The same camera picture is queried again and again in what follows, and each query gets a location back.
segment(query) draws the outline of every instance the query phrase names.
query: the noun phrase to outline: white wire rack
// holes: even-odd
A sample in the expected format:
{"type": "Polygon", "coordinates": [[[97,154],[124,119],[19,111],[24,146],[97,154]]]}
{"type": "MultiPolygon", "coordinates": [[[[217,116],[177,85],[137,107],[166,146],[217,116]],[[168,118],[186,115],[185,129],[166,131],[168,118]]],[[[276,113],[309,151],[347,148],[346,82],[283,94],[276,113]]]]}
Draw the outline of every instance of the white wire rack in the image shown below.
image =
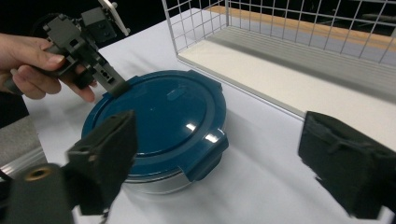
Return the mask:
{"type": "Polygon", "coordinates": [[[396,1],[163,0],[175,51],[232,26],[396,65],[396,1]]]}
{"type": "Polygon", "coordinates": [[[163,7],[181,61],[191,62],[183,55],[197,43],[216,42],[396,104],[396,1],[163,0],[163,7]]]}

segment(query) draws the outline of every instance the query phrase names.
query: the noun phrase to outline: container lid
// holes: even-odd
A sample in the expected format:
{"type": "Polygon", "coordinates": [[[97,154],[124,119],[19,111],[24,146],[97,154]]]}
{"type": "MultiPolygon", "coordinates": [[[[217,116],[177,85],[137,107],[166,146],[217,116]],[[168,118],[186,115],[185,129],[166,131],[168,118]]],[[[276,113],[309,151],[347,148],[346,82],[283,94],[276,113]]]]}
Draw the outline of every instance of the container lid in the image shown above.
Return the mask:
{"type": "Polygon", "coordinates": [[[228,147],[221,85],[194,71],[161,71],[128,80],[118,98],[106,93],[87,117],[82,136],[111,115],[134,110],[138,152],[128,179],[153,181],[183,172],[204,178],[228,147]]]}

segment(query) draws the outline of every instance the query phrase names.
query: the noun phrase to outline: white table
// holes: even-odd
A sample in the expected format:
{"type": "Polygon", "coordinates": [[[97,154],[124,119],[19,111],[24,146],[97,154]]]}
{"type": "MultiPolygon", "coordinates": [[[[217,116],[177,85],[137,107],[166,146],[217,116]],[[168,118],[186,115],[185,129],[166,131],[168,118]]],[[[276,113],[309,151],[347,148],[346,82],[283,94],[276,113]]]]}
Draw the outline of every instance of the white table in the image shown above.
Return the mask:
{"type": "MultiPolygon", "coordinates": [[[[189,70],[173,50],[165,22],[100,50],[128,79],[146,73],[189,70]]],[[[230,147],[204,180],[169,195],[146,195],[124,187],[109,223],[389,223],[349,218],[297,155],[303,119],[222,83],[230,147]]],[[[104,89],[95,89],[97,100],[104,89]]],[[[80,138],[86,104],[69,89],[41,101],[25,99],[49,162],[65,164],[65,152],[80,138]]],[[[80,224],[99,217],[80,217],[80,224]]]]}

